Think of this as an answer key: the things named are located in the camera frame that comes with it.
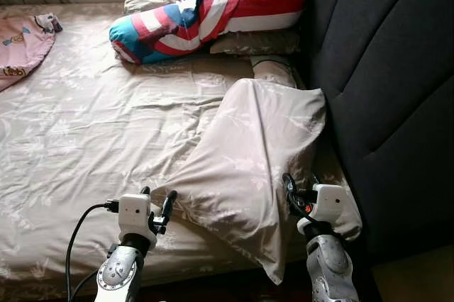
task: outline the black cable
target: black cable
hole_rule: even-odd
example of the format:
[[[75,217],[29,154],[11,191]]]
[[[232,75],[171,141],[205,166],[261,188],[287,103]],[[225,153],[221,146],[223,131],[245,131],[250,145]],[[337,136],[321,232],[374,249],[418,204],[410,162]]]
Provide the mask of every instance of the black cable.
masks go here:
[[[312,223],[318,223],[318,221],[316,219],[313,219],[305,210],[303,210],[299,206],[298,202],[293,197],[293,194],[287,192],[287,199],[292,204],[292,206],[295,208],[295,210],[297,210],[298,213],[300,213],[303,217],[305,217],[305,219],[307,219],[308,221],[310,221]]]
[[[88,275],[87,277],[80,281],[80,283],[76,286],[76,289],[74,289],[74,292],[72,293],[70,302],[73,302],[74,298],[76,297],[79,290],[83,287],[83,285],[86,284],[91,278],[95,277],[97,274],[98,269],[96,269],[94,272],[92,272],[90,275]]]
[[[320,179],[313,172],[312,172],[312,180],[314,181],[315,184],[320,184]]]
[[[68,302],[72,300],[72,293],[71,293],[71,273],[70,273],[70,261],[71,261],[71,249],[72,244],[74,243],[74,239],[76,238],[77,231],[79,231],[80,225],[84,221],[85,217],[90,213],[90,211],[94,210],[95,208],[108,208],[107,204],[96,204],[90,206],[79,219],[79,222],[76,225],[76,228],[72,232],[70,243],[68,244],[68,248],[66,251],[66,260],[65,260],[65,278],[66,278],[66,289],[68,292]]]

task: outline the bolster pillow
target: bolster pillow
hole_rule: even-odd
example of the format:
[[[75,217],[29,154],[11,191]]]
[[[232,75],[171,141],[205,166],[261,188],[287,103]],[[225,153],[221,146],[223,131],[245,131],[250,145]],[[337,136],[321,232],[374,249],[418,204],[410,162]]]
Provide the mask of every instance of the bolster pillow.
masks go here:
[[[113,48],[133,63],[152,63],[189,54],[232,31],[293,26],[305,0],[184,0],[116,20]]]

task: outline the bedsheet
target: bedsheet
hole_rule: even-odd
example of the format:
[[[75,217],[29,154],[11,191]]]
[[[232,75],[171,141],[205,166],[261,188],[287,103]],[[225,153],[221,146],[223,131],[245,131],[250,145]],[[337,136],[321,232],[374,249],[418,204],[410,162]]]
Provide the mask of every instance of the bedsheet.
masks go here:
[[[0,92],[0,301],[62,296],[66,246],[83,211],[163,183],[227,89],[253,77],[249,60],[222,55],[122,64],[108,39],[121,11],[122,4],[0,6],[0,18],[53,12],[65,27],[42,65]],[[331,180],[341,182],[334,164]],[[87,217],[72,251],[73,282],[104,261],[118,234],[116,215]],[[287,253],[302,258],[303,237]],[[173,218],[145,260],[143,281],[250,267],[208,231]]]

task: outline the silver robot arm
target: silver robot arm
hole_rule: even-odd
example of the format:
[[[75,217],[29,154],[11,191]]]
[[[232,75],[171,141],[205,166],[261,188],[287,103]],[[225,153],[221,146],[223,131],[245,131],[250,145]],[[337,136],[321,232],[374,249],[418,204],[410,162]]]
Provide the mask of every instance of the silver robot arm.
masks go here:
[[[305,235],[307,271],[312,280],[312,301],[359,302],[353,286],[353,264],[332,224],[347,199],[339,185],[314,184],[297,191],[290,174],[282,176],[292,214],[300,217],[298,231]]]
[[[177,192],[172,191],[162,205],[162,214],[150,211],[150,189],[125,194],[118,201],[121,244],[101,265],[96,276],[95,302],[134,302],[140,288],[145,256],[156,246],[156,235],[165,234]]]

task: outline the pink blanket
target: pink blanket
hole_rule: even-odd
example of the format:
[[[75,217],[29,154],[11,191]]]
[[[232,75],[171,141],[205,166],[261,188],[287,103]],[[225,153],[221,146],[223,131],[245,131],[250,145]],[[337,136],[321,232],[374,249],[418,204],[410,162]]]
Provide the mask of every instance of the pink blanket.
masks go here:
[[[0,91],[38,66],[61,30],[53,13],[0,20]]]

